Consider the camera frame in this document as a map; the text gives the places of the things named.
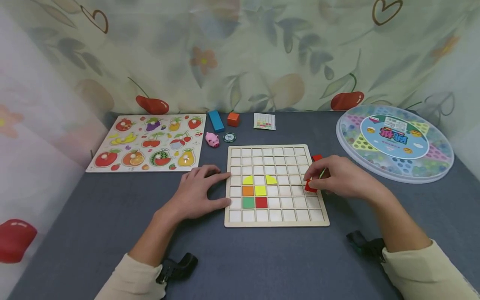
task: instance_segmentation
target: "blue wooden block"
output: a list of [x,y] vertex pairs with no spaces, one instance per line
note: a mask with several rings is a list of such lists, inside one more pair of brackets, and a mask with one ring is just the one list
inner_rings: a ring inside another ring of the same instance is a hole
[[210,121],[212,122],[215,133],[225,131],[225,126],[223,126],[222,119],[220,118],[218,111],[209,111],[208,116],[210,117]]

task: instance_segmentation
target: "green square tile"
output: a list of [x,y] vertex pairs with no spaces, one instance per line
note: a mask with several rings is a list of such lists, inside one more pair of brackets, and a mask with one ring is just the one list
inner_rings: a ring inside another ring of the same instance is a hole
[[253,197],[244,197],[242,203],[243,208],[255,208],[255,199]]

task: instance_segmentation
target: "wooden grid board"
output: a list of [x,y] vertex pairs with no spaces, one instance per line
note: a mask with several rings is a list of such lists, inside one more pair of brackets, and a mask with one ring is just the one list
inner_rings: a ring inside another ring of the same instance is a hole
[[304,190],[305,144],[228,147],[225,227],[329,226],[322,194]]
[[86,172],[171,172],[198,167],[205,114],[119,116]]

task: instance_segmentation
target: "hand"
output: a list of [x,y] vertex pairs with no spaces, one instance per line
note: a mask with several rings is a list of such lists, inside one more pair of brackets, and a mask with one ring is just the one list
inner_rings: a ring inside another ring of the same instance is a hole
[[163,208],[170,209],[178,218],[196,219],[203,215],[222,209],[230,205],[229,198],[209,200],[207,190],[215,183],[230,177],[230,173],[220,173],[214,165],[203,165],[194,168],[181,177],[177,192]]
[[[321,179],[323,169],[327,168]],[[329,190],[342,197],[356,197],[374,200],[388,189],[369,173],[353,164],[346,157],[332,155],[314,162],[303,180],[310,181],[309,186],[319,190]]]

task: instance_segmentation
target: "pink pig toy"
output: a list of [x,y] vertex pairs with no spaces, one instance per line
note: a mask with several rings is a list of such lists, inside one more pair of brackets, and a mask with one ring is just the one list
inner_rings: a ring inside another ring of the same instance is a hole
[[205,134],[205,140],[207,141],[207,144],[210,147],[218,148],[220,146],[220,141],[218,139],[218,135],[215,135],[214,133],[207,132]]

